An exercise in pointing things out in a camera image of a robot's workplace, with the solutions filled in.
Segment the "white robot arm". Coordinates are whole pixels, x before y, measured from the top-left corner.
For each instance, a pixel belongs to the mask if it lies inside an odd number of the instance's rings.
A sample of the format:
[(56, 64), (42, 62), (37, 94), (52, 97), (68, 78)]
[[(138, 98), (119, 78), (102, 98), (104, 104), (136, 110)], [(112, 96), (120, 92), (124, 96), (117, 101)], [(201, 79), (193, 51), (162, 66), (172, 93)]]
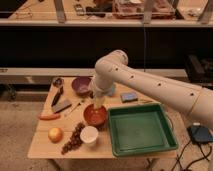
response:
[(91, 89), (96, 97), (106, 95), (114, 82), (143, 93), (213, 130), (213, 90), (190, 83), (141, 72), (127, 66), (128, 56), (115, 50), (95, 64)]

